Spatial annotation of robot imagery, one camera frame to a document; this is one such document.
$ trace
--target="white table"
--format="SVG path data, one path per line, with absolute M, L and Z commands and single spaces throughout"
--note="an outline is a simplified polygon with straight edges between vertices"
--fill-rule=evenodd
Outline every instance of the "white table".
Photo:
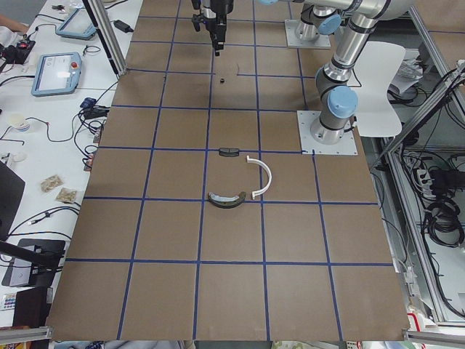
M 129 0 L 126 3 L 119 4 L 108 10 L 111 20 L 123 20 L 134 27 L 137 16 L 142 6 L 143 0 Z M 41 13 L 59 17 L 59 12 L 52 10 L 51 5 L 56 1 L 48 0 L 44 5 Z M 56 22 L 46 18 L 38 17 L 31 25 L 33 31 L 36 25 L 42 23 Z M 116 32 L 116 37 L 120 44 L 121 50 L 126 56 L 129 48 L 131 33 Z M 39 32 L 33 37 L 36 40 L 36 46 L 33 49 L 33 56 L 46 53 L 58 52 L 83 52 L 84 47 L 95 45 L 102 48 L 100 40 L 95 36 L 90 41 L 66 39 L 57 36 L 52 26 L 40 27 Z M 10 76 L 34 75 L 36 67 L 33 65 L 16 65 L 11 71 L 0 74 L 0 81 Z M 3 113 L 0 115 L 0 134 L 3 134 L 8 127 L 6 118 L 11 113 L 21 113 L 26 118 L 36 117 L 50 123 L 50 137 L 54 140 L 62 140 L 71 135 L 71 120 L 80 108 L 79 105 L 85 97 L 98 98 L 111 84 L 116 82 L 116 76 L 110 67 L 110 63 L 103 51 L 97 55 L 86 55 L 83 61 L 83 70 L 78 89 L 71 95 L 50 96 L 50 97 L 33 97 L 31 87 L 33 79 L 18 79 L 10 81 L 0 87 L 0 108 Z M 111 105 L 115 93 L 116 85 L 110 91 L 105 93 L 99 101 L 100 105 Z M 61 188 L 70 188 L 78 191 L 78 203 L 81 203 L 84 191 L 89 179 L 89 173 L 83 170 L 82 154 L 75 147 L 73 140 L 65 143 L 51 143 L 47 139 L 47 129 L 44 124 L 30 120 L 31 127 L 27 132 L 18 132 L 10 130 L 5 138 L 24 140 L 25 144 L 0 141 L 0 153 L 25 153 L 27 158 L 21 162 L 13 162 L 11 168 L 25 182 L 25 192 L 21 201 L 20 208 L 16 215 L 13 227 L 30 216 L 50 209 L 55 206 L 62 206 L 59 201 L 55 201 L 56 195 Z M 75 129 L 79 126 L 79 121 L 75 122 Z M 77 137 L 78 144 L 81 148 L 92 144 L 93 136 L 87 130 L 80 132 Z M 47 177 L 59 175 L 64 184 L 55 188 L 49 193 L 43 193 L 40 189 L 40 183 Z M 53 217 L 43 220 L 35 225 L 23 225 L 16 233 L 27 233 L 34 231 L 58 231 L 72 236 L 76 224 L 76 215 L 72 212 L 58 212 Z M 38 234 L 32 236 L 12 236 L 7 242 L 17 244 L 22 238 L 48 238 L 55 240 L 67 239 L 56 234 Z M 0 278 L 6 268 L 0 268 Z M 53 282 L 54 291 L 60 280 L 60 274 Z M 24 287 L 14 288 L 0 286 L 0 296 L 6 293 L 15 293 L 24 290 Z M 0 311 L 0 326 L 11 326 L 13 319 L 13 310 Z
M 129 24 L 132 28 L 135 27 L 137 16 L 142 6 L 143 0 L 129 0 L 123 4 L 116 5 L 108 10 L 110 20 L 122 20 Z M 57 4 L 55 0 L 47 0 L 41 14 L 49 15 L 57 18 L 66 18 L 63 12 L 52 9 L 52 5 Z M 32 33 L 37 25 L 44 23 L 54 23 L 59 26 L 61 22 L 47 17 L 37 17 L 30 26 L 28 33 Z M 116 38 L 120 45 L 123 55 L 126 56 L 131 42 L 132 33 L 123 33 L 115 29 Z M 96 34 L 91 40 L 69 39 L 58 36 L 54 32 L 51 25 L 39 27 L 39 31 L 31 36 L 31 39 L 36 41 L 30 56 L 30 63 L 26 65 L 16 65 L 12 70 L 11 65 L 5 67 L 6 73 L 0 74 L 0 81 L 3 81 L 11 76 L 18 75 L 34 75 L 36 73 L 37 62 L 40 55 L 59 53 L 59 52 L 77 52 L 81 55 L 86 45 L 97 46 L 101 49 L 97 54 L 88 53 L 83 58 L 81 78 L 79 80 L 79 89 L 107 89 L 115 82 L 115 74 L 108 62 L 107 56 L 103 49 L 102 43 Z M 32 86 L 32 82 L 27 79 L 18 81 L 17 86 Z

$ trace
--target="paper cup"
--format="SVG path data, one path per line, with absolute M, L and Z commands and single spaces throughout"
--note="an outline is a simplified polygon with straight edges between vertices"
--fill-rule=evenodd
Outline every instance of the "paper cup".
M 7 117 L 7 123 L 11 127 L 17 129 L 19 132 L 24 132 L 29 130 L 30 124 L 25 119 L 24 115 L 22 114 L 11 114 Z

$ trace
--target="metal bracket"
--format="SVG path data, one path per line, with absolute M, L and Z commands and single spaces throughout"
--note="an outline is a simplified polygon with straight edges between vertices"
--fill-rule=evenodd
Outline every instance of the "metal bracket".
M 286 29 L 286 38 L 288 40 L 288 47 L 296 49 L 330 49 L 331 43 L 329 36 L 320 35 L 315 41 L 301 40 L 296 36 L 296 28 L 300 20 L 285 20 L 284 26 Z
M 345 133 L 343 138 L 334 145 L 321 144 L 313 138 L 310 126 L 313 120 L 320 116 L 320 113 L 320 111 L 297 111 L 302 153 L 310 155 L 313 152 L 324 155 L 357 155 L 357 146 L 352 131 Z

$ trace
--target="black stand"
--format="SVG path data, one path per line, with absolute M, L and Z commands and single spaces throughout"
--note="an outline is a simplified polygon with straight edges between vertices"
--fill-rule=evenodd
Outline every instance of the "black stand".
M 44 253 L 39 254 L 22 248 L 24 246 L 33 245 L 41 247 Z M 0 241 L 0 253 L 14 257 L 9 262 L 9 267 L 7 269 L 7 272 L 5 273 L 5 277 L 3 277 L 1 284 L 3 286 L 9 286 L 15 258 L 19 258 L 21 260 L 27 260 L 28 262 L 31 262 L 33 264 L 33 267 L 40 266 L 41 269 L 51 269 L 49 271 L 41 270 L 38 274 L 31 275 L 31 277 L 29 278 L 30 282 L 28 286 L 51 286 L 55 277 L 55 269 L 58 267 L 60 259 L 64 254 L 64 251 L 65 242 L 62 240 L 22 238 L 17 246 Z

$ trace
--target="black device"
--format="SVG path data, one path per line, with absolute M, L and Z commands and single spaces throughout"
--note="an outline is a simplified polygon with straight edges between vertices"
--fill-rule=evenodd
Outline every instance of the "black device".
M 0 45 L 0 56 L 5 59 L 6 64 L 24 64 L 35 44 L 34 40 L 24 37 L 16 43 L 16 47 Z
M 4 286 L 50 286 L 64 254 L 65 242 L 23 238 L 5 242 L 24 193 L 25 182 L 0 162 L 0 254 L 13 257 L 1 282 Z
M 34 287 L 16 294 L 13 326 L 45 326 L 52 305 L 52 289 Z
M 6 164 L 0 162 L 0 240 L 7 240 L 17 209 L 20 207 L 25 183 Z
M 132 33 L 134 31 L 134 29 L 132 29 L 129 24 L 123 22 L 122 20 L 114 21 L 113 25 L 123 33 Z

